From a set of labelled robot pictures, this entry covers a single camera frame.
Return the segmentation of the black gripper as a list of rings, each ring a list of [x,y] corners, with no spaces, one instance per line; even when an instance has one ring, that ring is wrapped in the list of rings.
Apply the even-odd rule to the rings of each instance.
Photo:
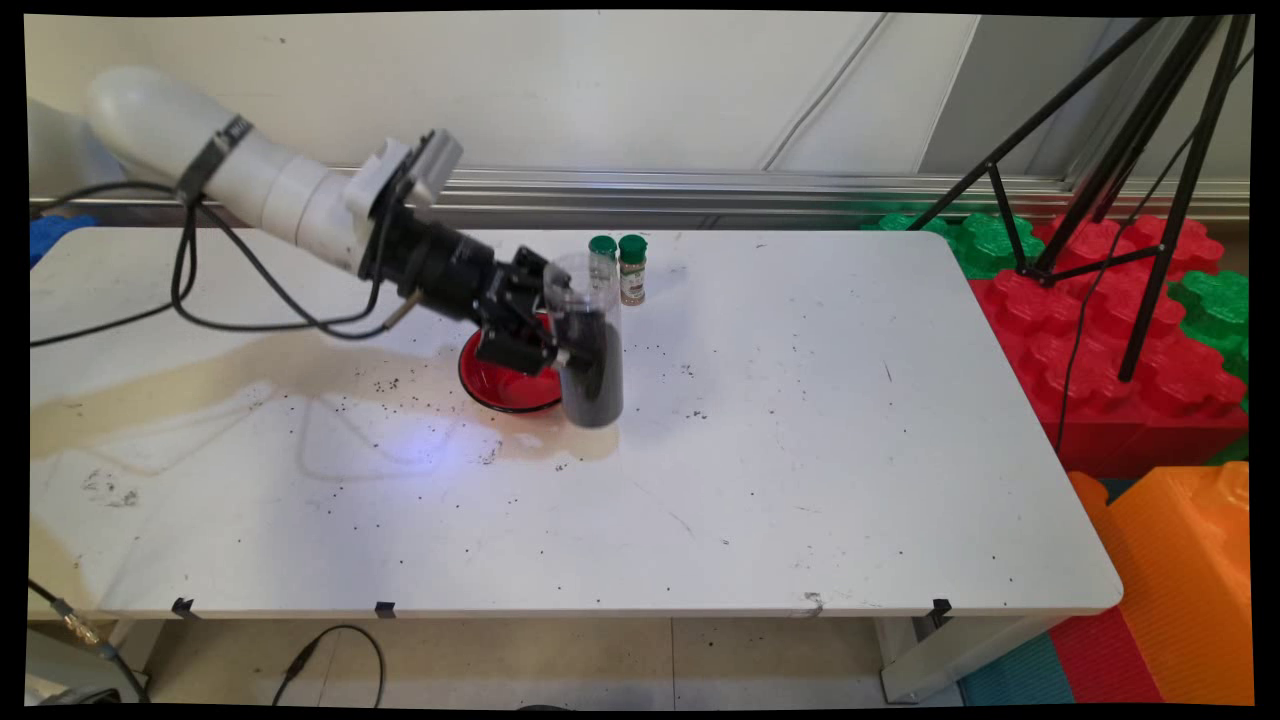
[[[549,261],[543,255],[520,246],[502,261],[472,236],[419,219],[393,190],[381,191],[370,219],[360,278],[375,290],[389,281],[402,299],[380,331],[421,306],[479,327],[475,357],[481,363],[530,377],[571,363],[572,351],[559,343],[550,315],[526,324],[526,304],[545,302]]]

